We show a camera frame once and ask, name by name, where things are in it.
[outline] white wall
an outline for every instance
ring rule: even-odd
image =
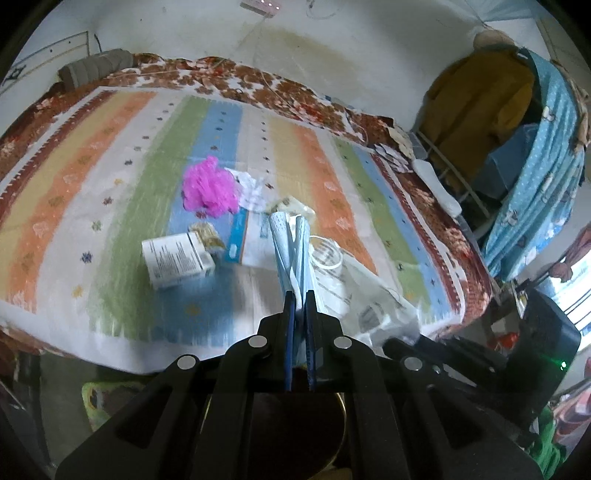
[[[33,32],[15,63],[49,44],[86,30],[90,31],[91,54],[98,52],[96,42],[92,38],[93,20],[95,19],[95,7],[92,4],[92,0],[66,0],[60,3]],[[60,45],[54,52],[46,50],[27,61],[29,67],[32,66],[32,63],[39,68],[29,75],[23,75],[6,93],[0,96],[0,136],[23,110],[59,80],[57,71],[61,67],[71,61],[86,57],[85,48],[56,56],[57,50],[64,52],[67,49],[67,44]]]
[[[316,0],[313,15],[336,12],[328,20],[309,18],[305,0],[280,1],[261,25],[239,0],[64,0],[22,55],[88,29],[104,50],[230,57],[410,128],[432,81],[472,51],[479,24],[434,0]]]

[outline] striped bedspread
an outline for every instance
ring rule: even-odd
[[[463,268],[373,151],[232,100],[100,87],[0,183],[0,323],[134,372],[253,334],[283,303],[265,214],[207,219],[227,245],[211,277],[154,291],[141,256],[143,240],[204,219],[183,209],[180,184],[208,155],[263,178],[269,202],[313,208],[313,234],[420,306],[427,333],[464,319]]]

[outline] plastic bag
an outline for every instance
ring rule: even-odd
[[[420,336],[420,311],[335,241],[322,239],[311,254],[319,310],[337,317],[343,333],[382,354],[396,337],[410,345]]]

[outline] rubber band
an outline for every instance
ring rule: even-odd
[[[335,263],[334,265],[325,265],[320,263],[318,260],[316,260],[314,258],[314,246],[310,243],[310,261],[317,266],[319,269],[321,270],[335,270],[337,268],[339,268],[342,264],[343,264],[343,252],[341,247],[339,246],[339,244],[337,242],[335,242],[334,240],[332,240],[332,238],[326,238],[323,236],[318,236],[318,235],[310,235],[310,238],[318,238],[320,240],[324,240],[325,241],[325,246],[332,248],[332,250],[334,252],[336,252],[337,257],[339,258],[338,262]]]

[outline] yellow stripe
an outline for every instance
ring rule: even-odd
[[[92,112],[55,148],[15,199],[0,230],[0,298],[5,299],[8,292],[10,266],[14,261],[22,229],[29,225],[29,218],[34,214],[39,200],[52,186],[54,176],[71,160],[73,152],[86,145],[97,128],[112,117],[133,94],[118,92]]]

